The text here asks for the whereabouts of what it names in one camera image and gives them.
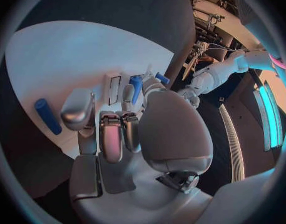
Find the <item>cyan light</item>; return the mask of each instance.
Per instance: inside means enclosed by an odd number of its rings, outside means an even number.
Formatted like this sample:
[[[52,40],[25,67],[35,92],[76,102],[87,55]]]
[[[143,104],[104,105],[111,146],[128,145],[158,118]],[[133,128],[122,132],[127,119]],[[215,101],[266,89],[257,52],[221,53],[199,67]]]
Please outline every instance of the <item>cyan light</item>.
[[[267,91],[265,87],[261,86],[259,88],[259,93],[262,97],[262,100],[264,102],[266,112],[267,112],[267,117],[269,121],[269,126],[270,126],[270,136],[271,136],[271,148],[275,148],[278,145],[278,139],[277,139],[277,124],[276,124],[276,117],[273,111],[273,106],[272,103],[269,99],[269,96],[267,94]]]

